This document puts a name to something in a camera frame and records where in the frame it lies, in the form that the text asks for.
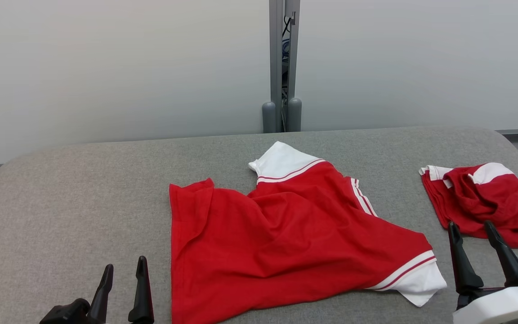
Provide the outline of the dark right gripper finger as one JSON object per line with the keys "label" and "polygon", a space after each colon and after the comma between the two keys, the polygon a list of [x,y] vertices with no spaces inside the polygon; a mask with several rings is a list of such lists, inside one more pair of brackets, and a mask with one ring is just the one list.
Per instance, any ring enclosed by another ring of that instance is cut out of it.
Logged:
{"label": "dark right gripper finger", "polygon": [[504,287],[518,287],[518,257],[506,244],[491,220],[484,222],[485,232],[491,246],[495,249],[505,276]]}
{"label": "dark right gripper finger", "polygon": [[448,223],[448,238],[455,279],[455,291],[460,295],[467,295],[472,291],[482,289],[484,286],[483,280],[473,270],[463,248],[463,238],[459,227],[453,221]]}

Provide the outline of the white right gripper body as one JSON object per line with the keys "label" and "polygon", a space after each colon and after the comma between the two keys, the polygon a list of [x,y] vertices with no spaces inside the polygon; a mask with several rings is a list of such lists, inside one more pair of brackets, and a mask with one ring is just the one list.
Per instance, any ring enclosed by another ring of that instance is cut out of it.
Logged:
{"label": "white right gripper body", "polygon": [[452,314],[454,324],[501,324],[518,320],[518,287],[480,297]]}

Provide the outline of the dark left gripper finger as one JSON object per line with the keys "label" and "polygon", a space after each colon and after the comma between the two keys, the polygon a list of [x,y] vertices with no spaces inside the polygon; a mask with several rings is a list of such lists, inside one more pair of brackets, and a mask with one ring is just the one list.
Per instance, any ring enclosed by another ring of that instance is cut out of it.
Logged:
{"label": "dark left gripper finger", "polygon": [[113,264],[108,264],[99,282],[89,310],[89,324],[106,324],[108,297],[112,289],[114,275]]}
{"label": "dark left gripper finger", "polygon": [[134,307],[128,314],[130,324],[154,324],[154,308],[152,303],[152,289],[148,271],[148,262],[145,256],[138,258],[136,267],[136,292]]}

